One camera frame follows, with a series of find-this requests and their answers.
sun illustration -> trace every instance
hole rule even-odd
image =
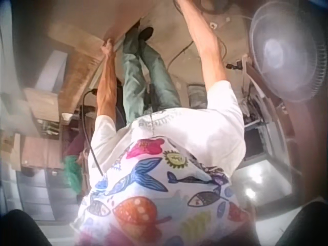
[[[187,158],[175,151],[164,151],[165,160],[172,168],[184,168],[188,166]]]

leaf illustration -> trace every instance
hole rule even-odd
[[[216,216],[217,216],[218,218],[222,218],[223,215],[224,215],[225,210],[226,210],[226,202],[223,201],[223,202],[221,202],[220,205],[217,207],[217,214],[216,214]]]
[[[234,192],[232,191],[232,189],[230,187],[227,187],[225,190],[224,190],[224,194],[226,197],[231,197],[234,195]]]
[[[206,232],[209,222],[211,222],[211,212],[201,212],[181,224],[180,234],[184,240],[193,242]]]

black cable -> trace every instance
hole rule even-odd
[[[96,163],[96,166],[97,166],[97,168],[98,168],[100,174],[103,176],[104,174],[103,174],[103,172],[102,172],[102,170],[101,170],[101,168],[100,168],[100,166],[99,166],[99,163],[98,163],[98,161],[97,161],[97,158],[96,158],[96,156],[95,156],[95,154],[94,154],[94,152],[93,152],[93,149],[92,149],[92,147],[91,147],[91,143],[90,143],[90,139],[89,139],[89,137],[88,137],[87,129],[86,129],[85,115],[84,115],[84,101],[85,101],[85,99],[86,99],[86,96],[87,96],[89,93],[92,93],[92,94],[95,95],[95,94],[97,93],[97,89],[90,90],[90,91],[88,91],[86,94],[84,94],[84,96],[83,96],[83,99],[82,99],[82,108],[81,108],[81,113],[82,113],[82,128],[83,128],[84,135],[85,135],[85,137],[86,137],[87,143],[88,143],[88,145],[89,145],[89,148],[90,148],[91,154],[92,154],[92,156],[93,156],[94,162]]]
[[[189,47],[192,46],[193,43],[194,43],[194,41],[191,41],[190,44],[188,44],[186,47],[184,47],[175,57],[173,57],[173,59],[168,64],[167,70],[169,70],[171,64],[176,60],[176,58],[178,58],[182,53],[184,53],[187,49],[189,49]]]

fish print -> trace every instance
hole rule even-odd
[[[93,215],[100,217],[105,217],[111,213],[110,209],[98,200],[93,200],[90,206],[87,207],[87,211]]]
[[[95,187],[100,190],[104,190],[108,186],[107,174],[105,174],[102,178],[103,179],[95,185]]]
[[[162,148],[160,147],[164,144],[164,139],[159,138],[156,140],[151,139],[141,139],[132,147],[132,149],[127,154],[127,159],[137,157],[142,154],[158,155],[162,153]]]
[[[203,191],[194,195],[188,202],[188,206],[199,208],[209,206],[220,199],[220,196],[212,191]]]
[[[160,162],[162,158],[148,158],[140,160],[132,169],[131,173],[118,181],[112,190],[106,196],[124,191],[129,185],[136,182],[138,185],[154,191],[167,192],[168,189],[158,180],[151,177],[149,174]]]
[[[142,196],[131,197],[121,202],[113,213],[125,233],[146,243],[154,243],[161,237],[157,224],[171,220],[170,217],[157,220],[156,205]]]
[[[195,178],[193,176],[189,176],[189,177],[182,178],[182,179],[177,179],[176,176],[171,172],[168,172],[167,176],[169,179],[169,183],[202,183],[204,185],[208,185],[208,184],[216,185],[216,183],[213,180],[203,181],[203,180],[201,180],[199,178]]]
[[[228,220],[234,221],[234,222],[243,222],[247,220],[248,214],[241,210],[236,204],[233,202],[229,202],[229,214],[228,214]]]

hand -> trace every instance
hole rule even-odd
[[[108,39],[101,47],[102,52],[106,56],[113,56],[114,55],[114,45],[111,39]]]

